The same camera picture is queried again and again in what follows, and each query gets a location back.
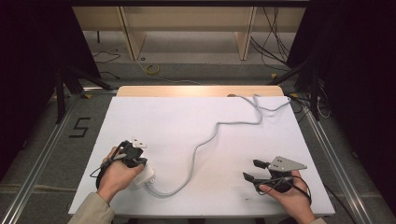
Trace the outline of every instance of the white tabletop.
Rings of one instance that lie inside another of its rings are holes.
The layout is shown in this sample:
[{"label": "white tabletop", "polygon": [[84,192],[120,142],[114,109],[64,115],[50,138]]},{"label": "white tabletop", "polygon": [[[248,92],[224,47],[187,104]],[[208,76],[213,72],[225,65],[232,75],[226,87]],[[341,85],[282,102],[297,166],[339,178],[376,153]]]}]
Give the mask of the white tabletop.
[{"label": "white tabletop", "polygon": [[[260,97],[260,106],[276,108],[287,97]],[[318,171],[290,105],[276,112],[262,110],[260,125],[221,125],[218,135],[197,151],[189,184],[176,195],[158,198],[131,185],[111,202],[127,217],[266,217],[285,214],[269,196],[260,196],[242,173],[268,178],[253,160],[271,162],[282,156],[307,165],[301,171],[318,216],[334,214]],[[81,179],[69,214],[74,214],[95,188],[90,173],[109,150],[132,136],[148,144],[144,155],[155,171],[153,186],[176,189],[188,176],[194,148],[207,140],[219,121],[258,119],[257,111],[239,97],[114,97]]]}]

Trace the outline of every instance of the gray cable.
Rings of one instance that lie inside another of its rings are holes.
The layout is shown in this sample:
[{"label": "gray cable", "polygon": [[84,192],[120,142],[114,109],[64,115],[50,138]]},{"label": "gray cable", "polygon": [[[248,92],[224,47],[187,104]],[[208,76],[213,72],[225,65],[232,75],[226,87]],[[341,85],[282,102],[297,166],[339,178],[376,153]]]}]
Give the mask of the gray cable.
[{"label": "gray cable", "polygon": [[253,101],[254,101],[254,103],[251,102],[251,101],[250,101],[248,98],[246,98],[246,97],[238,96],[238,97],[241,97],[242,99],[244,99],[245,101],[247,101],[248,103],[250,103],[250,104],[256,109],[256,111],[259,113],[260,117],[259,117],[259,119],[258,119],[256,122],[247,122],[247,121],[217,122],[216,125],[215,125],[215,130],[214,130],[214,133],[212,134],[212,136],[211,136],[209,139],[207,139],[206,141],[204,141],[203,143],[201,143],[201,144],[199,144],[199,145],[197,145],[197,146],[195,147],[195,149],[194,149],[194,151],[193,151],[193,153],[192,153],[191,167],[190,167],[189,175],[188,175],[188,177],[186,178],[186,180],[180,185],[180,187],[178,187],[177,189],[175,189],[175,190],[173,190],[173,191],[171,191],[171,192],[169,192],[169,193],[163,193],[163,192],[159,192],[158,190],[156,190],[156,189],[152,186],[152,184],[151,184],[150,182],[147,182],[147,183],[146,183],[146,187],[148,188],[148,190],[149,190],[152,194],[154,194],[154,195],[156,195],[156,196],[159,196],[159,197],[162,197],[162,198],[171,197],[171,196],[177,194],[177,193],[178,193],[179,191],[181,191],[184,187],[186,187],[186,185],[190,182],[190,180],[191,180],[191,178],[192,178],[192,173],[193,173],[194,164],[195,164],[195,155],[196,155],[197,149],[198,149],[199,147],[201,147],[201,146],[203,146],[203,145],[209,143],[210,141],[212,141],[212,140],[216,137],[216,135],[218,134],[218,130],[219,130],[219,126],[220,126],[220,125],[222,125],[222,124],[224,124],[224,125],[240,125],[240,124],[259,125],[259,124],[262,123],[262,111],[261,111],[261,109],[268,110],[268,111],[277,111],[280,107],[282,107],[282,106],[284,106],[284,105],[288,105],[288,104],[290,103],[290,98],[288,98],[288,101],[287,101],[285,104],[280,105],[280,106],[277,107],[276,109],[269,109],[269,108],[265,108],[265,107],[259,106],[259,103],[258,103],[258,101],[257,101],[257,96],[259,96],[259,95],[257,95],[257,94],[254,94],[254,95],[253,95]]}]

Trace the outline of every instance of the black wire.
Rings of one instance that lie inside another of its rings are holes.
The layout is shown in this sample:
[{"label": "black wire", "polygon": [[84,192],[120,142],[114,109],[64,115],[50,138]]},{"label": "black wire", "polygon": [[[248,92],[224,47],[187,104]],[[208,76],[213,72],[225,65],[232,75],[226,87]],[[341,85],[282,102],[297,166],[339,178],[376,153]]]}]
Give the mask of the black wire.
[{"label": "black wire", "polygon": [[306,114],[308,114],[309,111],[310,111],[310,110],[307,110],[307,111],[304,113],[304,115],[303,115],[302,117],[300,117],[299,120],[297,120],[297,123],[300,123],[300,121],[303,120],[303,118],[305,118]]},{"label": "black wire", "polygon": [[267,181],[261,182],[260,184],[257,184],[256,186],[265,185],[265,183],[274,182],[274,181],[276,181],[276,180],[279,180],[279,181],[277,181],[276,184],[274,184],[274,185],[270,188],[270,190],[268,190],[268,191],[266,191],[266,192],[263,192],[263,191],[257,191],[257,192],[258,192],[260,195],[268,194],[271,190],[273,190],[274,188],[276,188],[276,186],[278,186],[280,183],[282,183],[283,178],[284,178],[284,177],[280,177],[280,178],[276,178],[276,179],[269,179],[269,180],[267,180]]},{"label": "black wire", "polygon": [[[257,50],[262,56],[265,56],[265,57],[270,58],[270,59],[275,59],[275,60],[279,61],[280,63],[283,63],[284,65],[288,66],[285,62],[283,62],[282,60],[280,60],[279,58],[277,58],[273,53],[271,53],[271,52],[268,51],[267,49],[264,49],[262,46],[260,46],[259,43],[257,43],[257,41],[256,41],[253,37],[251,37],[251,41],[252,41],[252,42],[250,42],[251,46],[252,46],[255,50]],[[267,67],[274,68],[274,69],[280,70],[280,71],[289,72],[289,70],[287,70],[287,69],[276,68],[276,67],[273,67],[273,66],[267,64],[267,63],[265,62],[265,60],[264,60],[263,57],[262,57],[262,62],[263,62],[264,65],[267,66]]]},{"label": "black wire", "polygon": [[105,61],[105,62],[97,62],[97,61],[95,61],[96,63],[108,63],[108,62],[111,62],[111,61],[114,61],[114,60],[118,59],[121,56],[120,54],[116,54],[116,53],[109,53],[109,52],[105,52],[105,51],[100,51],[99,53],[92,55],[92,57],[94,58],[94,57],[98,56],[101,53],[107,53],[107,54],[111,54],[111,55],[116,55],[116,57],[113,58],[113,59],[110,59],[108,61]]},{"label": "black wire", "polygon": [[94,170],[91,174],[90,177],[98,177],[98,176],[94,176],[93,174],[96,173],[98,170],[102,169],[105,165],[107,165],[109,162],[111,163],[114,159],[114,157],[116,156],[116,154],[120,151],[120,148],[125,144],[125,142],[121,142],[119,144],[119,146],[116,148],[116,150],[113,152],[113,154],[111,155],[111,157],[109,159],[107,159],[106,162],[102,163],[100,165],[99,168],[97,168],[96,170]]},{"label": "black wire", "polygon": [[118,76],[112,74],[111,72],[100,72],[100,73],[108,73],[108,74],[110,74],[111,76],[115,77],[116,79],[120,79],[120,77],[118,77]]},{"label": "black wire", "polygon": [[271,24],[271,22],[270,22],[270,19],[268,18],[268,14],[267,14],[267,12],[266,12],[266,10],[265,10],[265,7],[263,7],[262,9],[263,9],[263,11],[264,11],[265,18],[267,19],[268,24],[269,24],[269,26],[270,26],[270,28],[271,28],[269,35],[270,35],[271,33],[274,34],[274,37],[276,38],[276,44],[277,44],[277,48],[278,48],[279,54],[280,54],[280,56],[282,57],[283,61],[285,61],[285,57],[289,57],[289,55],[288,55],[289,50],[288,50],[288,48],[286,48],[286,46],[283,44],[283,42],[282,42],[282,40],[281,40],[281,38],[280,38],[280,36],[279,36],[279,34],[278,34],[278,32],[277,32],[277,13],[278,13],[278,7],[275,7],[275,8],[274,8],[274,21],[273,21],[272,24]]},{"label": "black wire", "polygon": [[297,101],[300,105],[304,105],[304,106],[306,106],[306,107],[310,107],[311,106],[311,104],[309,104],[309,102],[308,102],[308,104],[306,104],[303,100],[301,100],[301,99],[296,99],[296,98],[293,98],[293,97],[290,97],[290,99],[291,100],[294,100],[294,101]]},{"label": "black wire", "polygon": [[[262,52],[262,50],[259,50],[259,49],[257,49],[257,47],[256,46],[254,46],[254,44],[252,43],[252,42],[250,42],[250,44],[251,44],[251,46],[255,49],[255,50],[257,50],[262,56],[265,56],[265,57],[268,57],[268,58],[272,58],[272,59],[274,59],[274,57],[272,57],[272,56],[269,56],[269,55],[266,55],[266,54],[264,54],[264,52]],[[264,63],[264,65],[265,66],[267,66],[267,67],[270,67],[270,68],[273,68],[273,69],[276,69],[276,70],[280,70],[280,71],[285,71],[285,72],[289,72],[289,70],[286,70],[286,69],[282,69],[282,68],[277,68],[277,67],[273,67],[273,66],[271,66],[271,65],[269,65],[269,64],[267,64],[266,62],[265,62],[265,60],[264,60],[264,58],[262,57],[262,62]]]},{"label": "black wire", "polygon": [[293,99],[295,99],[295,100],[311,102],[311,99],[306,99],[306,98],[301,98],[301,97],[295,97],[295,96],[289,96],[289,97],[290,97],[290,98],[293,98]]},{"label": "black wire", "polygon": [[[292,175],[292,177],[299,178],[299,179],[303,180],[301,177],[299,177],[299,176],[297,176],[297,175]],[[289,182],[286,182],[286,183],[288,183],[289,185],[291,185],[292,187],[294,187],[295,189],[297,189],[298,191],[300,191],[300,192],[308,199],[309,204],[311,204],[311,203],[312,203],[311,190],[309,189],[309,187],[308,187],[308,185],[306,184],[305,180],[303,180],[303,182],[304,182],[304,184],[306,185],[306,190],[307,190],[307,192],[303,191],[302,189],[300,189],[299,187],[295,186],[294,184],[291,184],[291,183],[289,183]]]},{"label": "black wire", "polygon": [[324,182],[322,182],[322,183],[323,183],[323,186],[332,194],[332,196],[334,196],[335,200],[337,200],[337,202],[339,202],[341,204],[341,206],[343,206],[344,210],[349,215],[352,222],[354,224],[357,224],[355,218],[352,216],[352,214],[349,213],[349,211],[347,210],[347,207],[343,204],[343,202],[341,202],[341,200],[337,197],[337,195],[335,195],[335,193]]},{"label": "black wire", "polygon": [[293,113],[294,113],[294,114],[301,113],[301,112],[303,111],[303,106],[300,104],[300,102],[298,102],[298,101],[295,101],[295,102],[297,102],[297,104],[300,106],[300,108],[299,108],[299,110],[297,110],[297,111],[294,111],[294,110],[293,110]]}]

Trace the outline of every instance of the human hand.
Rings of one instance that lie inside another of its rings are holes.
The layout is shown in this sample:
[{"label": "human hand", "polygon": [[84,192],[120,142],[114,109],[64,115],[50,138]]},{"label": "human hand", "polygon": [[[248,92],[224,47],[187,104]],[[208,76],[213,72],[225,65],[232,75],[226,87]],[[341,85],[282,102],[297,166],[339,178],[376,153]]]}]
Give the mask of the human hand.
[{"label": "human hand", "polygon": [[[116,147],[111,149],[111,152],[103,159],[102,164],[111,157],[116,149]],[[96,193],[107,203],[110,203],[119,191],[126,189],[131,184],[134,178],[143,171],[143,168],[143,165],[128,168],[122,161],[113,161],[103,175]]]},{"label": "human hand", "polygon": [[[291,171],[291,175],[301,177],[298,171]],[[293,184],[306,192],[307,186],[302,179],[294,177]],[[260,185],[259,188],[262,192],[280,202],[285,211],[291,217],[294,217],[299,224],[311,223],[315,220],[308,199],[297,189],[291,188],[284,193],[280,193],[266,185]]]}]

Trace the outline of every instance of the metal rail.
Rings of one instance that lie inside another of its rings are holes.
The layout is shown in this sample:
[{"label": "metal rail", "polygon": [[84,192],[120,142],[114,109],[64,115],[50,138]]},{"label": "metal rail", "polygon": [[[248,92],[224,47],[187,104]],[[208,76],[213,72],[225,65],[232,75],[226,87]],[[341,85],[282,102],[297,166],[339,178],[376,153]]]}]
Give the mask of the metal rail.
[{"label": "metal rail", "polygon": [[78,99],[79,99],[79,95],[73,95],[70,98],[70,102],[67,105],[64,118],[61,120],[59,124],[55,125],[55,128],[52,131],[49,140],[47,141],[40,155],[38,156],[35,165],[33,166],[29,175],[26,177],[24,183],[21,185],[20,190],[18,191],[17,195],[13,199],[11,205],[9,206],[6,215],[3,217],[2,224],[17,222],[18,218],[20,217],[23,211],[24,206],[26,205],[27,201],[30,198],[30,195],[33,192],[35,184],[38,181],[38,178],[41,176],[44,168],[46,167],[50,155],[52,154],[52,151],[55,149],[56,144],[58,143],[58,140],[64,131],[65,124],[67,124],[67,121],[70,118],[71,111],[73,110]]},{"label": "metal rail", "polygon": [[355,215],[357,222],[361,224],[374,223],[370,218],[370,215],[367,213],[359,193],[356,191],[355,187],[350,181],[344,166],[338,159],[337,154],[335,153],[334,148],[329,141],[329,138],[320,124],[320,121],[316,121],[311,112],[308,112],[307,116],[309,123],[311,124],[311,127],[320,142],[323,152],[326,155],[332,170],[334,171],[335,177],[340,184],[341,190],[344,192],[346,199],[349,202],[350,208]]}]

